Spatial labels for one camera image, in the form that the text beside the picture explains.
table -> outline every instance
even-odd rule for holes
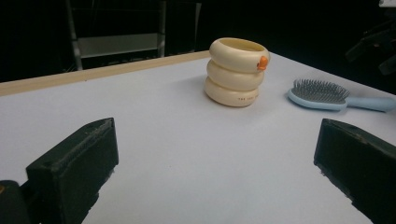
[[[296,78],[375,90],[272,53],[253,105],[204,93],[207,51],[0,84],[0,178],[86,123],[114,118],[120,164],[84,223],[371,223],[313,164],[322,119],[396,145],[396,111],[302,108]]]

hairbrush handle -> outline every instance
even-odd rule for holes
[[[355,106],[384,112],[396,108],[396,101],[390,97],[347,97],[346,103],[348,106]]]

white table surface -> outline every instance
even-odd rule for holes
[[[353,96],[395,95],[272,54],[260,96],[232,108],[204,93],[209,58],[0,97],[0,179],[81,126],[114,118],[120,164],[84,223],[371,223],[314,165],[322,119],[396,145],[396,112],[299,107],[296,78]]]

hairbrush head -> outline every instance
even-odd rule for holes
[[[349,91],[321,80],[297,79],[289,90],[289,98],[299,105],[317,109],[341,110],[347,107]]]
[[[328,110],[342,110],[347,106],[387,112],[396,108],[390,97],[350,97],[349,91],[337,84],[310,79],[297,79],[288,96],[295,103]]]

orange tab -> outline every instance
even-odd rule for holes
[[[268,64],[268,59],[265,58],[264,56],[262,56],[260,58],[260,61],[257,63],[257,69],[258,70],[265,70],[265,68],[267,68],[267,64]]]

